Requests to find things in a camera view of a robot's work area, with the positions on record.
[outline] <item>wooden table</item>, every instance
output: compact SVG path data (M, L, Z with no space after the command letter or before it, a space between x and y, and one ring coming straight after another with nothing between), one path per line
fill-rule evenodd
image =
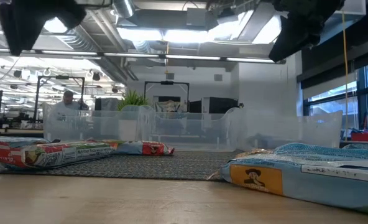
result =
M368 223L368 215L227 183L0 175L0 224Z

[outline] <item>orange cord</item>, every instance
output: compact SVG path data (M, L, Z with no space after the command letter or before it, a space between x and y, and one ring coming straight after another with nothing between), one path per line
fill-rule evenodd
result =
M344 11L341 11L341 19L343 22L343 46L344 46L344 64L346 67L346 138L348 132L348 95L347 95L347 84L348 84L348 62L347 62L347 42L346 42L346 20L344 18Z

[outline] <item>clear plastic bin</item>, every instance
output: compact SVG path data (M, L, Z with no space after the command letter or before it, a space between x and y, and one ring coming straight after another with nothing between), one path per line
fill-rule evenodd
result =
M178 150L274 149L290 142L339 147L342 112L304 117L270 116L233 108L226 114L156 113L149 106L122 111L77 111L60 116L44 107L48 140L161 141Z

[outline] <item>snack bag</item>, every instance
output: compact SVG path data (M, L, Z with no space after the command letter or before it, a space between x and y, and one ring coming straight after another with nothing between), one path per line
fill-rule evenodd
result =
M220 171L226 181L262 192L368 213L368 150L293 143L249 154Z
M173 154L174 152L174 148L168 147L164 143L154 141L125 142L116 140L103 140L102 142L109 143L113 148L115 148L115 154L161 156Z
M112 154L103 142L65 142L11 148L0 142L0 162L8 168L51 168Z
M49 143L48 140L42 138L21 138L21 137L0 137L0 142L6 142L8 147L22 147L33 144Z

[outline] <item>ceiling light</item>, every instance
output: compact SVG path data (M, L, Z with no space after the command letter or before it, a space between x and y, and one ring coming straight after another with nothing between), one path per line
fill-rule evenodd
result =
M238 21L225 22L223 24L219 24L215 28L209 30L208 39L209 40L226 39L227 37L231 36L231 34L236 30L237 26Z
M231 40L237 39L239 35L242 33L242 31L245 29L246 24L249 22L253 15L253 10L243 12L244 15L240 18L240 15L238 15L238 19L240 21L239 25L235 28L235 31L231 34Z
M204 43L208 41L208 33L197 30L168 30L163 39L173 43Z
M159 58L157 54L104 53L104 55L112 57Z
M23 104L23 106L28 107L28 108L33 108L33 106L28 105L28 104Z
M65 25L61 22L61 20L58 19L57 17L47 21L44 25L44 28L47 31L54 34L62 34L68 30L68 28L66 28Z
M192 55L166 55L169 59L193 59L193 60L220 60L220 57L192 56Z
M269 22L261 29L253 44L269 44L273 42L281 33L281 20L278 15L273 16Z
M97 56L96 52L75 52L75 51L63 51L63 50L43 50L42 52L43 52L43 54L76 55L76 56L93 55L93 56Z
M122 39L131 41L142 41L142 40L162 40L162 35L159 30L155 29L126 29L117 28L119 35Z
M254 62L254 63L275 63L270 59L262 58L227 58L227 62Z

